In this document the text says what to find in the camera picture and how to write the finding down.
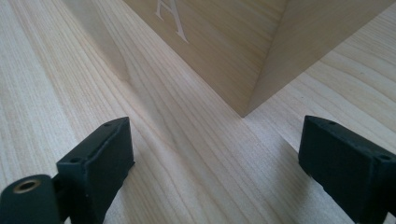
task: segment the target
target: white marking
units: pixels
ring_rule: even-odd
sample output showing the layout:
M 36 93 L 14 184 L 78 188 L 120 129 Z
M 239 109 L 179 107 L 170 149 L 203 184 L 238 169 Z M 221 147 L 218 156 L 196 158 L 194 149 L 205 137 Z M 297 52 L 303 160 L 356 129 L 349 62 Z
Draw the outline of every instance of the white marking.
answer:
M 172 15 L 175 18 L 175 22 L 177 25 L 177 34 L 187 43 L 189 43 L 189 41 L 187 40 L 186 36 L 184 35 L 184 31 L 183 31 L 183 27 L 181 26 L 181 21 L 180 21 L 180 17 L 178 16 L 178 12 L 177 12 L 177 7 L 176 7 L 176 0 L 169 0 L 171 6 L 169 7 L 168 5 L 165 4 L 165 2 L 163 0 L 158 0 L 158 4 L 157 4 L 157 12 L 155 13 L 161 20 L 163 20 L 163 17 L 161 16 L 161 8 L 164 7 L 166 10 L 168 10 L 170 13 L 172 13 Z

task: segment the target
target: light wood surface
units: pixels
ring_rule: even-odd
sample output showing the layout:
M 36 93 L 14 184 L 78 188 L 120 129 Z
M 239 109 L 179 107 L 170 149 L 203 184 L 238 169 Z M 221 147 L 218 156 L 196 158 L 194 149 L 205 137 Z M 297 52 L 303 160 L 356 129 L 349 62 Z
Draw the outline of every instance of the light wood surface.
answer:
M 243 117 L 395 2 L 124 1 Z
M 120 50 L 114 42 L 101 18 L 100 9 L 92 0 L 63 0 L 67 8 L 78 19 L 85 32 L 95 42 L 102 57 L 105 57 L 107 65 L 122 80 L 128 80 L 128 68 Z
M 247 113 L 389 7 L 394 0 L 290 0 Z
M 157 0 L 125 2 L 237 113 L 246 113 L 287 0 L 175 1 L 189 43 L 177 35 L 169 10 L 161 7 L 163 20 L 155 14 Z
M 92 3 L 127 79 L 63 1 L 0 0 L 0 189 L 129 116 L 136 165 L 106 223 L 351 223 L 298 165 L 302 120 L 396 152 L 396 5 L 241 119 L 124 2 Z

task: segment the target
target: wood grain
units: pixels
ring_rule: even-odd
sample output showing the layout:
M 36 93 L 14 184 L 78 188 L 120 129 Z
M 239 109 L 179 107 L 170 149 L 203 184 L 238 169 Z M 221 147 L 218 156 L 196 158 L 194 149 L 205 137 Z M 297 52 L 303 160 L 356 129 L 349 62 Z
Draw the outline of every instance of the wood grain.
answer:
M 128 116 L 136 165 L 105 223 L 351 223 L 300 169 L 298 127 L 317 108 L 394 146 L 394 129 L 384 128 L 394 120 L 394 89 L 384 80 L 394 80 L 395 6 L 349 48 L 332 51 L 326 74 L 340 77 L 326 78 L 316 64 L 241 119 L 125 3 L 95 4 L 127 80 L 64 1 L 0 0 L 0 189 L 27 175 L 55 175 L 55 162 L 98 125 Z M 356 63 L 331 61 L 346 56 Z M 375 78 L 355 82 L 349 73 L 359 69 Z M 384 93 L 364 101 L 374 92 L 367 86 Z M 348 107 L 334 106 L 340 102 Z M 346 113 L 358 116 L 346 122 Z
M 77 22 L 83 27 L 83 31 L 92 39 L 92 43 L 100 50 L 99 53 L 101 56 L 106 58 L 105 62 L 109 62 L 109 67 L 113 69 L 114 73 L 119 78 L 128 80 L 128 68 L 125 60 L 120 54 L 119 47 L 103 23 L 95 1 L 64 0 L 64 4 L 67 5 L 67 8 L 77 19 Z
M 395 0 L 125 2 L 245 116 Z M 179 18 L 161 5 L 160 19 L 158 3 Z
M 155 15 L 157 0 L 125 2 L 237 113 L 246 112 L 286 0 L 177 1 L 189 43 L 169 11 L 163 21 Z
M 247 113 L 299 76 L 395 1 L 289 1 Z

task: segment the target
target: wooden box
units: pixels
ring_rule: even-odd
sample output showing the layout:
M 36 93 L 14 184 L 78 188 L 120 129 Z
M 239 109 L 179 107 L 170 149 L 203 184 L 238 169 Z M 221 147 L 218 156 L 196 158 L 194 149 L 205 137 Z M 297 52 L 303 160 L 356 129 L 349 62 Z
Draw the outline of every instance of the wooden box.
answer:
M 395 0 L 124 0 L 245 116 Z

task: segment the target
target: clamp jaw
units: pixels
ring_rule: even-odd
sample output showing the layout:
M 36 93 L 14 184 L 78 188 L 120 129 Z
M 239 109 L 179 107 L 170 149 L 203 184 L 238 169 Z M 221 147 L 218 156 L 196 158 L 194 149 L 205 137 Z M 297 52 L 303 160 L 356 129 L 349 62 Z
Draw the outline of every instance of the clamp jaw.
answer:
M 32 175 L 9 185 L 0 199 L 0 224 L 103 223 L 134 165 L 129 118 L 91 133 L 57 163 L 59 174 Z
M 326 119 L 306 116 L 299 163 L 356 223 L 396 216 L 396 156 Z

